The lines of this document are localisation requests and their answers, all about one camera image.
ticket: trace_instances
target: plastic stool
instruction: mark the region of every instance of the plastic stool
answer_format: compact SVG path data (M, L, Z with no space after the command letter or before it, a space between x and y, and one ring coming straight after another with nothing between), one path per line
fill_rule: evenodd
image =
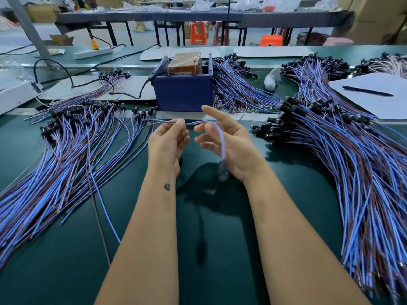
M282 35L263 35L260 46L282 46Z
M213 35L212 46L218 46L221 44L222 38L219 36L219 30L222 29L222 23L217 21L215 25L215 34ZM229 32L227 26L225 26L225 32L223 35L223 44L229 46Z
M196 27L199 26L201 28L201 33L197 34ZM202 41L202 45L206 45L206 32L205 32L205 24L202 21L192 22L191 25L191 45L196 45L195 41L200 40Z

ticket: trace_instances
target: white power strip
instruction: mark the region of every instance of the white power strip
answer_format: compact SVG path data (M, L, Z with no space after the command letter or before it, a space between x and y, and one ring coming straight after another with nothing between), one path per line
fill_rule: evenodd
M28 102L42 93L42 86L35 82L22 82L0 91L0 115Z
M75 52L74 53L74 59L81 60L81 59L86 59L90 58L93 56L100 56L103 54L109 54L112 53L112 49L110 47L106 48L100 48L98 50L86 50L86 51L81 51L81 52Z

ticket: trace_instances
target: plastic box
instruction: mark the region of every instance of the plastic box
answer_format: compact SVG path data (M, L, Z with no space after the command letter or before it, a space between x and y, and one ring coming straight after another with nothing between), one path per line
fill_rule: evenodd
M213 105L212 54L208 65L202 66L202 75L168 76L169 59L163 57L150 74L157 104L161 111L202 111L202 105Z

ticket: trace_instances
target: table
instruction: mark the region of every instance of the table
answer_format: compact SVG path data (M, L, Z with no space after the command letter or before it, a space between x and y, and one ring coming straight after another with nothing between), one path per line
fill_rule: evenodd
M95 21L106 23L125 21L165 21L165 22L185 22L185 21L221 21L222 35L227 22L237 23L238 28L314 28L314 27L350 27L353 21L352 11L343 10L340 12L323 12L320 10L299 8L296 12L239 12L226 9L211 8L207 12L132 12L130 10L110 10L105 12L69 12L57 15L59 24L89 24ZM114 34L110 34L113 41L116 41Z
M358 64L363 57L380 56L383 51L407 53L406 46L320 48L322 56L343 58L351 65ZM74 62L69 59L72 58L72 50L69 49L64 56L58 57L70 69L89 62L80 60L76 67L73 63L69 64ZM134 49L137 48L128 47L126 51ZM230 53L232 47L222 49ZM14 56L12 59L26 62L27 67L35 61L29 55ZM97 59L96 62L102 62L106 56ZM263 64L273 66L287 61L246 60L263 67ZM154 62L133 59L123 59L121 62L121 65L111 63L109 66L120 67L124 65L123 62L143 64L133 73L144 75L142 71L154 65ZM256 71L263 77L269 69L260 70L257 67ZM262 85L261 80L255 83L257 87ZM277 91L284 95L297 92L295 83L287 81L278 86ZM29 103L28 106L35 107L37 104ZM7 141L0 156L0 189L32 164L43 150L39 130L41 124L30 126L23 119L21 115L0 117L0 140ZM253 122L242 124L249 129ZM407 136L407 126L392 127ZM192 141L195 133L192 130L190 133ZM121 132L117 141L124 136L125 133ZM269 149L262 139L252 137L252 140L299 210L339 259L342 226L332 177L321 168L318 159L303 149L289 146ZM244 187L233 178L220 185L216 178L219 159L194 143L188 145L182 158L183 165L177 180L180 304L269 304ZM120 237L130 220L146 166L147 151L144 150L101 189ZM215 195L208 195L206 189L216 189ZM107 262L92 203L84 203L62 227L59 227L60 220L37 239L24 244L0 271L2 305L93 304L107 272ZM113 256L118 247L117 241L103 215L100 220L109 255Z

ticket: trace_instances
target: pen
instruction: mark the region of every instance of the pen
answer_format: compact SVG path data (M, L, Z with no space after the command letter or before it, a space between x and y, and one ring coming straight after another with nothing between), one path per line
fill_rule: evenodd
M347 85L344 85L342 88L343 88L344 90L347 90L347 91L364 92L364 93L369 93L369 94L374 94L374 95L381 95L381 96L394 96L393 94L386 93L386 92L379 92L379 91L373 91L373 90L367 90L367 89L349 87L349 86L347 86Z

